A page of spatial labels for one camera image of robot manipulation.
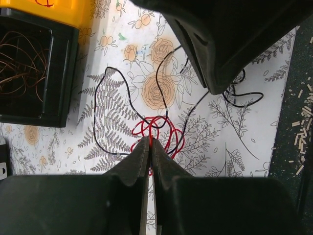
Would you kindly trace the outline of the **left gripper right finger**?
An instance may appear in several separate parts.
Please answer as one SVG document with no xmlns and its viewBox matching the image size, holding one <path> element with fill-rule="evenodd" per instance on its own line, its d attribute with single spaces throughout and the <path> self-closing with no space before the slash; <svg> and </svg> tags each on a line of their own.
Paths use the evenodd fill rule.
<svg viewBox="0 0 313 235">
<path fill-rule="evenodd" d="M 150 146 L 159 235 L 301 235 L 283 185 L 271 178 L 194 177 L 158 140 Z"/>
</svg>

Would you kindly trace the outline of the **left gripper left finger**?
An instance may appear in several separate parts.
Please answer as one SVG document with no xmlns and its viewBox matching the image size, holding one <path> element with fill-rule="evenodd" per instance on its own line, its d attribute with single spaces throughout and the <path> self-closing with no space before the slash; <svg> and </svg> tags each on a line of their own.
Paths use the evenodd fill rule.
<svg viewBox="0 0 313 235">
<path fill-rule="evenodd" d="M 0 185 L 3 235 L 143 235 L 149 139 L 100 175 L 11 176 Z"/>
</svg>

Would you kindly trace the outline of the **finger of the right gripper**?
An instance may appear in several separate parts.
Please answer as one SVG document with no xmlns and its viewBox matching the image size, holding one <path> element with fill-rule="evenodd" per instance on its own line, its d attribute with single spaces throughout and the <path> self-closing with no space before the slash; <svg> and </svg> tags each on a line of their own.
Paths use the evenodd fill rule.
<svg viewBox="0 0 313 235">
<path fill-rule="evenodd" d="M 310 0 L 136 0 L 159 12 L 203 87 L 223 93 L 239 72 L 313 12 Z"/>
</svg>

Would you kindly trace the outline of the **floral table mat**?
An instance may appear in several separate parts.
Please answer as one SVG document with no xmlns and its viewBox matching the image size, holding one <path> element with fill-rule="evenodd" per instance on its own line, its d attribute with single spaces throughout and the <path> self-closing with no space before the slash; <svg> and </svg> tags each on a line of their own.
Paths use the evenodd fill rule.
<svg viewBox="0 0 313 235">
<path fill-rule="evenodd" d="M 149 147 L 158 140 L 194 177 L 248 177 L 249 168 L 262 165 L 284 90 L 284 82 L 273 88 L 264 82 L 268 63 L 248 63 L 213 95 L 161 13 L 134 0 L 96 0 L 90 17 L 91 27 L 77 28 L 65 127 L 15 124 L 7 133 L 28 175 L 102 175 L 143 137 Z M 146 218 L 154 219 L 157 234 L 150 148 L 149 157 Z M 15 170 L 14 176 L 24 176 L 20 166 Z"/>
</svg>

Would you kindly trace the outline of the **black poker chip case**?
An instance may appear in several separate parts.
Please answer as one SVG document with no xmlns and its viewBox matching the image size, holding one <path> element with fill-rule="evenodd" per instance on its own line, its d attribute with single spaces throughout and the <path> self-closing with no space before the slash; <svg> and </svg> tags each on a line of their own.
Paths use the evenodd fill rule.
<svg viewBox="0 0 313 235">
<path fill-rule="evenodd" d="M 9 144 L 4 137 L 0 137 L 0 180 L 12 175 Z"/>
</svg>

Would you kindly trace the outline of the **yellow bin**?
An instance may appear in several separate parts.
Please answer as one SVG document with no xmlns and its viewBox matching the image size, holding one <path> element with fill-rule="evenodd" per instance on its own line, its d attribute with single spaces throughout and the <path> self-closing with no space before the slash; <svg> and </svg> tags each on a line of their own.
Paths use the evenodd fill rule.
<svg viewBox="0 0 313 235">
<path fill-rule="evenodd" d="M 75 28 L 89 28 L 92 25 L 90 0 L 2 0 L 0 6 Z"/>
</svg>

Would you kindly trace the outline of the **left black bin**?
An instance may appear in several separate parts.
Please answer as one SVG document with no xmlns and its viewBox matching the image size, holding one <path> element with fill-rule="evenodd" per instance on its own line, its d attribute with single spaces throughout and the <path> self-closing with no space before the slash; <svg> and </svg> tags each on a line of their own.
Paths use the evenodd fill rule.
<svg viewBox="0 0 313 235">
<path fill-rule="evenodd" d="M 12 8 L 0 9 L 0 120 L 65 127 L 78 29 Z"/>
</svg>

